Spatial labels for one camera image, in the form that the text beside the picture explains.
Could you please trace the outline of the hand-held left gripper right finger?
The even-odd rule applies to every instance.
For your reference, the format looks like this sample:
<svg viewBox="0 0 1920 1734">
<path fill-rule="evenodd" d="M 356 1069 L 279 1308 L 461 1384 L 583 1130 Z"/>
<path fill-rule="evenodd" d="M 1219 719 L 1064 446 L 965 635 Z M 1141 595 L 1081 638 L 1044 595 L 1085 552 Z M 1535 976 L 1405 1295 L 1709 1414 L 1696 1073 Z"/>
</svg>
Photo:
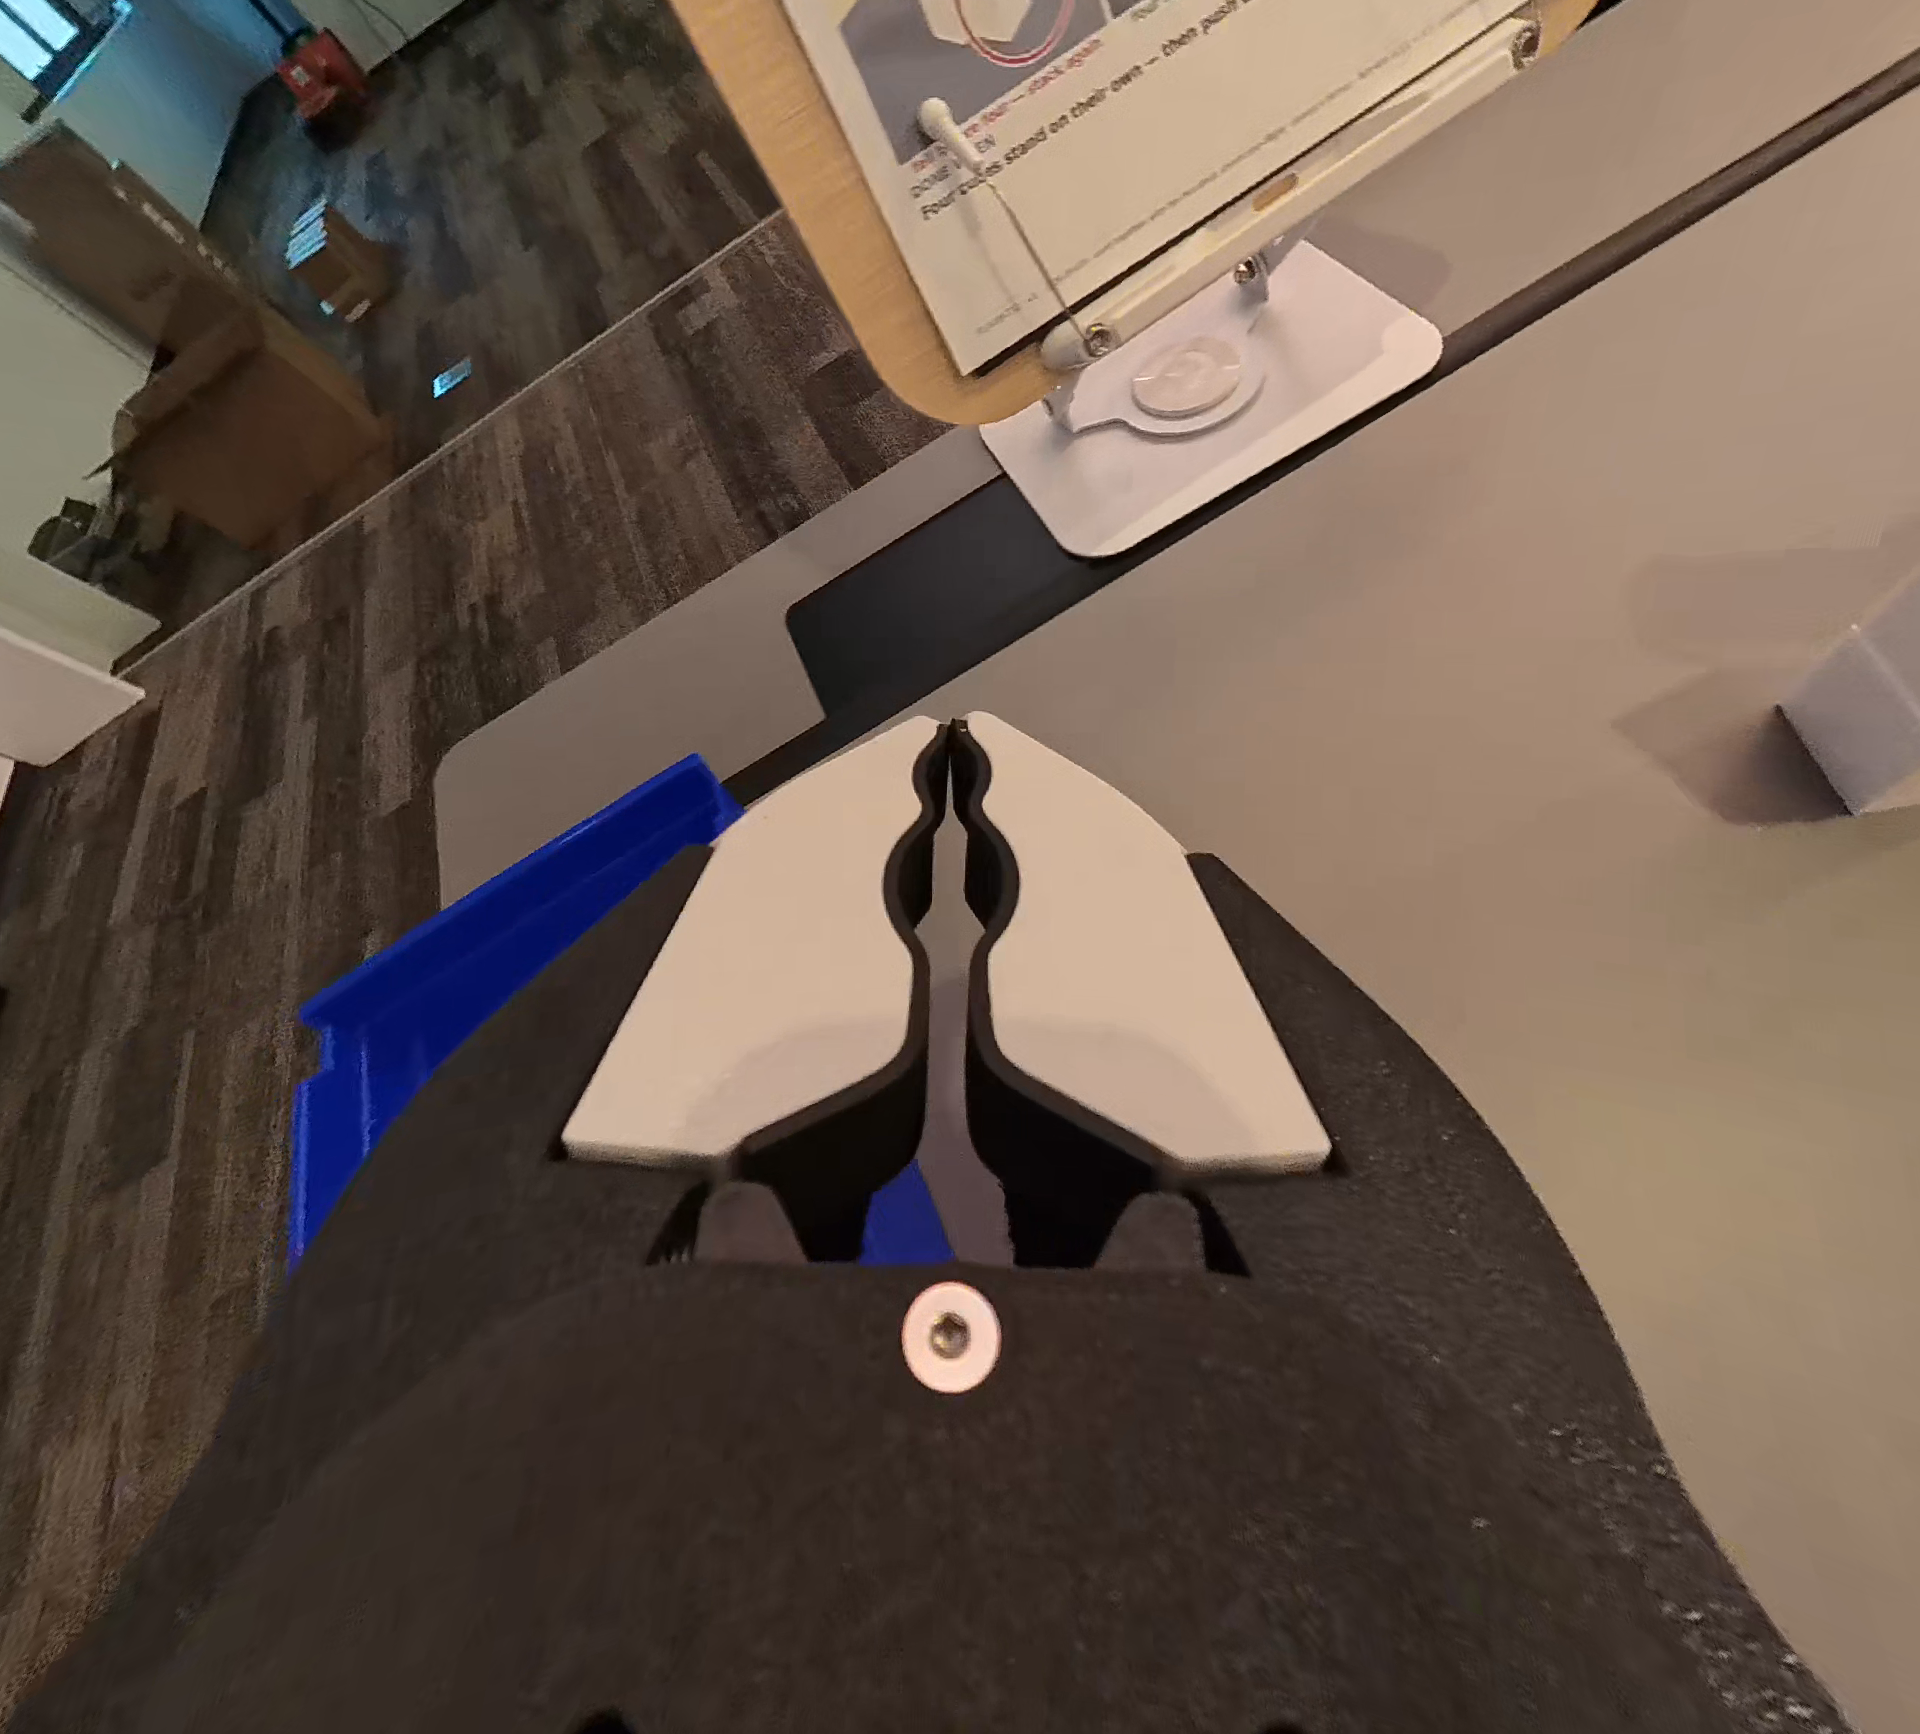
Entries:
<svg viewBox="0 0 1920 1734">
<path fill-rule="evenodd" d="M 1183 845 L 1009 722 L 954 725 L 965 835 L 965 1128 L 1014 1263 L 1095 1264 L 1141 1199 L 1317 1178 L 1333 1140 Z"/>
</svg>

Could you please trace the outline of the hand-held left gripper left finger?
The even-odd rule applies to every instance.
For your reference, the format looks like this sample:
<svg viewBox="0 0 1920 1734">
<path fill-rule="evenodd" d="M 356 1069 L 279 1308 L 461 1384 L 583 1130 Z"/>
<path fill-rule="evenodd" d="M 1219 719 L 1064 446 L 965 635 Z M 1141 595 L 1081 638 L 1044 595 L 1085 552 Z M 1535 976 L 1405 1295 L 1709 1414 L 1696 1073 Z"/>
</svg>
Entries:
<svg viewBox="0 0 1920 1734">
<path fill-rule="evenodd" d="M 910 717 L 719 835 L 564 1123 L 573 1163 L 753 1184 L 814 1263 L 862 1256 L 928 1111 L 949 725 Z"/>
</svg>

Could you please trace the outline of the blue plastic bin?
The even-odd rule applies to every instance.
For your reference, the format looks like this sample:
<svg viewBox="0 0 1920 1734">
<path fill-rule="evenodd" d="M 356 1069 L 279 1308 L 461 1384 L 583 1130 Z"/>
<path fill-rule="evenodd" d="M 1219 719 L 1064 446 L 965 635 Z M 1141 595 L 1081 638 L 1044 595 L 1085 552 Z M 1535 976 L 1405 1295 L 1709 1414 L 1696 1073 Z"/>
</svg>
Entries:
<svg viewBox="0 0 1920 1734">
<path fill-rule="evenodd" d="M 305 1003 L 299 1018 L 319 1057 L 293 1097 L 285 1264 L 299 1264 L 426 1083 L 588 931 L 639 903 L 665 908 L 665 939 L 711 845 L 743 812 L 707 762 L 685 757 Z M 873 1196 L 857 1260 L 921 1268 L 949 1258 L 913 1158 Z"/>
</svg>

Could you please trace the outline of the white foam cube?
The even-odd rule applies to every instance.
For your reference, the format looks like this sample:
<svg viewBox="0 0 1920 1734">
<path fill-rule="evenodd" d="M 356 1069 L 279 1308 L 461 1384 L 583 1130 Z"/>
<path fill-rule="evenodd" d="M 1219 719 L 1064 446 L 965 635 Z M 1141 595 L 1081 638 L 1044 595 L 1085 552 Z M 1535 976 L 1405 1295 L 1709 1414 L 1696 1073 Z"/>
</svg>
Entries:
<svg viewBox="0 0 1920 1734">
<path fill-rule="evenodd" d="M 1918 806 L 1918 575 L 1801 675 L 1778 715 L 1850 817 Z"/>
</svg>

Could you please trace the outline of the stack of cardboard boxes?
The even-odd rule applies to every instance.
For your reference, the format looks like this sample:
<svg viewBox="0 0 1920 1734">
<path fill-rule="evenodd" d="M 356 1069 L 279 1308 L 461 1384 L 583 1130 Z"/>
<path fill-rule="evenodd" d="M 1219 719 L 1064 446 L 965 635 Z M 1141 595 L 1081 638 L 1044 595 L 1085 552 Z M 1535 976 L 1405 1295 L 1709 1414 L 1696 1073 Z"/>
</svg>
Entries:
<svg viewBox="0 0 1920 1734">
<path fill-rule="evenodd" d="M 51 125 L 1 164 L 25 259 L 136 350 L 103 465 L 136 494 L 266 552 L 391 432 L 303 337 L 136 170 Z"/>
</svg>

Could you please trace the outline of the window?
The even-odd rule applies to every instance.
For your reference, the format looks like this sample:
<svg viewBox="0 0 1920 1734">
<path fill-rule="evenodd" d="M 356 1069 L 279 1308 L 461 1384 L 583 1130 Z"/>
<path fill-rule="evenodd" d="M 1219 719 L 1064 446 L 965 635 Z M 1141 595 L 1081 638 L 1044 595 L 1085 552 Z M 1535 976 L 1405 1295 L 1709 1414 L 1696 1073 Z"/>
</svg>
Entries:
<svg viewBox="0 0 1920 1734">
<path fill-rule="evenodd" d="M 28 121 L 68 91 L 131 14 L 127 0 L 1 0 L 4 98 Z"/>
</svg>

